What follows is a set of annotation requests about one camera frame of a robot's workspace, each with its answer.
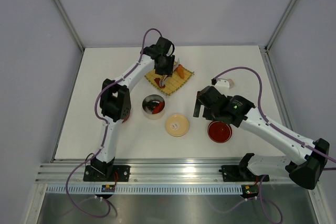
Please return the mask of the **dark red meat slice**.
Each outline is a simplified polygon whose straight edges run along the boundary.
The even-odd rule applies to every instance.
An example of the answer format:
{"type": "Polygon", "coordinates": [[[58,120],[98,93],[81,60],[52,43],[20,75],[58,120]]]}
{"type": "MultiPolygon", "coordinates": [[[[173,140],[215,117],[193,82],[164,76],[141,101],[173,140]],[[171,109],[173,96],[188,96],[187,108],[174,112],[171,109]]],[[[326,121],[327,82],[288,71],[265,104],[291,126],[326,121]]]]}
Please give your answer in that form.
{"type": "Polygon", "coordinates": [[[154,79],[154,82],[157,84],[157,86],[158,86],[160,89],[165,88],[165,84],[163,83],[163,81],[162,81],[160,78],[155,78],[155,79],[154,79]]]}

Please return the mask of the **metal serving tongs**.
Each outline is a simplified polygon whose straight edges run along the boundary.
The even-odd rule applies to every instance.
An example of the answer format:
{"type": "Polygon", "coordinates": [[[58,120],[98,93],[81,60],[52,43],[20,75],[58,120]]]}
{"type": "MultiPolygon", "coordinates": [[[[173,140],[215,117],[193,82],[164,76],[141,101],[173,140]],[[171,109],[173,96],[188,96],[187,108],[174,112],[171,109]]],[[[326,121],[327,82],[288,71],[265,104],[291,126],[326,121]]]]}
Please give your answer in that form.
{"type": "MultiPolygon", "coordinates": [[[[175,71],[178,68],[179,65],[180,65],[180,59],[178,58],[177,61],[174,63],[173,71],[175,71]]],[[[171,76],[164,75],[164,76],[159,78],[159,82],[158,82],[159,88],[162,89],[162,88],[165,87],[165,83],[167,82],[169,77],[171,77],[171,76]]]]}

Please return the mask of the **red sausage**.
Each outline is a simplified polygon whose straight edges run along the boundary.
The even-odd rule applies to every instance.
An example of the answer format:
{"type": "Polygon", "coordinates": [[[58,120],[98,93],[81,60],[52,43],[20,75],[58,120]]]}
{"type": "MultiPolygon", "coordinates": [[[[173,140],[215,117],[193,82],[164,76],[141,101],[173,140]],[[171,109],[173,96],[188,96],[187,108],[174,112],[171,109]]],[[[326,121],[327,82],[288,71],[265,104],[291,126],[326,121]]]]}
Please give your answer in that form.
{"type": "Polygon", "coordinates": [[[152,111],[152,114],[160,113],[164,109],[164,106],[165,106],[164,102],[157,103],[152,111]]]}

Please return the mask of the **black sea cucumber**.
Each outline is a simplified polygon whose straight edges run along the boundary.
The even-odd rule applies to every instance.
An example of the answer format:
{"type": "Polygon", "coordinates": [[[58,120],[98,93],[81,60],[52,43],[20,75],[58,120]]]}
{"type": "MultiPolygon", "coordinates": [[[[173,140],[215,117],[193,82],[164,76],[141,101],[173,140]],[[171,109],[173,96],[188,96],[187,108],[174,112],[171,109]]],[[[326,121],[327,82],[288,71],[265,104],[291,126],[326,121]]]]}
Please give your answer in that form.
{"type": "Polygon", "coordinates": [[[144,111],[146,111],[149,114],[152,114],[152,111],[157,103],[159,102],[155,100],[148,100],[148,101],[144,101],[142,106],[143,106],[144,111]]]}

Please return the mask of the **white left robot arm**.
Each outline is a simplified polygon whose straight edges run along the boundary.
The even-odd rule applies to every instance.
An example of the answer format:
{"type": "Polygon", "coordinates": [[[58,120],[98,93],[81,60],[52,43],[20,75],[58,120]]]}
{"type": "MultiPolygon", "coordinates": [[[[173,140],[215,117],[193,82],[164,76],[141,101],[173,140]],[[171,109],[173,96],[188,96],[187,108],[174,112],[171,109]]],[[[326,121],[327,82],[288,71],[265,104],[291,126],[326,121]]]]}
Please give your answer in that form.
{"type": "Polygon", "coordinates": [[[130,93],[139,81],[154,70],[161,76],[171,76],[175,56],[174,44],[159,37],[156,44],[141,49],[140,58],[115,80],[105,79],[102,90],[96,98],[95,115],[102,120],[102,142],[86,164],[85,182],[111,182],[121,179],[128,181],[128,166],[114,165],[120,126],[131,112],[130,93]]]}

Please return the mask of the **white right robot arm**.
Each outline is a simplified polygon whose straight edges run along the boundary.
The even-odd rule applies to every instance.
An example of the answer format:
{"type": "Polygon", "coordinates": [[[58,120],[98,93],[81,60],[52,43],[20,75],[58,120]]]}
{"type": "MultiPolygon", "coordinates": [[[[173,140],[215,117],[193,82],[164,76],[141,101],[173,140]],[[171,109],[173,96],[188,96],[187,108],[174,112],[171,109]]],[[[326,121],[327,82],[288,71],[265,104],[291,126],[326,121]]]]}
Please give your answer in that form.
{"type": "Polygon", "coordinates": [[[298,186],[313,190],[327,164],[328,141],[322,138],[314,141],[264,119],[259,108],[242,96],[225,96],[214,86],[207,86],[196,95],[193,115],[253,133],[283,153],[283,156],[247,153],[239,164],[221,167],[225,182],[252,182],[267,175],[290,178],[298,186]]]}

